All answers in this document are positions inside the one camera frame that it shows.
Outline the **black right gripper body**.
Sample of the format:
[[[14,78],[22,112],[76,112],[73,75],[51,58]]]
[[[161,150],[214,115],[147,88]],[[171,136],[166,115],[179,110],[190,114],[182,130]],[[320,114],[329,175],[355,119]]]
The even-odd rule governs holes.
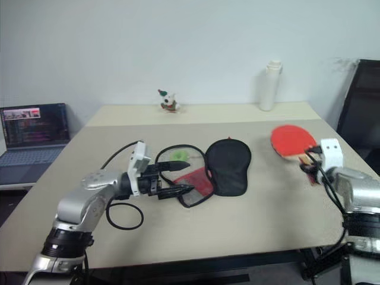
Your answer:
[[[317,185],[318,182],[318,173],[319,173],[319,167],[321,166],[321,162],[316,160],[314,157],[309,158],[309,170],[307,173],[307,177],[311,183],[311,185]]]

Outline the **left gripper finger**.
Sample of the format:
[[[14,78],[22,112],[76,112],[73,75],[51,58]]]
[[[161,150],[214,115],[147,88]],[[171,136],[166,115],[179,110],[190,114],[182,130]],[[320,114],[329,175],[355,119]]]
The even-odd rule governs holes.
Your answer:
[[[169,198],[177,198],[184,194],[189,193],[193,189],[194,189],[193,185],[185,185],[185,184],[172,185],[168,188],[162,188],[158,190],[158,199],[164,200],[164,199],[169,199]]]
[[[157,163],[159,172],[165,172],[165,171],[175,172],[175,171],[180,171],[182,169],[186,169],[189,166],[190,164],[185,161],[164,161],[164,162]]]

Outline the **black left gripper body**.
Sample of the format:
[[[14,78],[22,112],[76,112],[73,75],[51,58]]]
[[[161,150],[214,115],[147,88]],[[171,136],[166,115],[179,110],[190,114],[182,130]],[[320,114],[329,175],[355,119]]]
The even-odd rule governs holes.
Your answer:
[[[160,164],[148,165],[138,178],[138,189],[141,194],[148,196],[159,196],[162,189],[159,180]]]

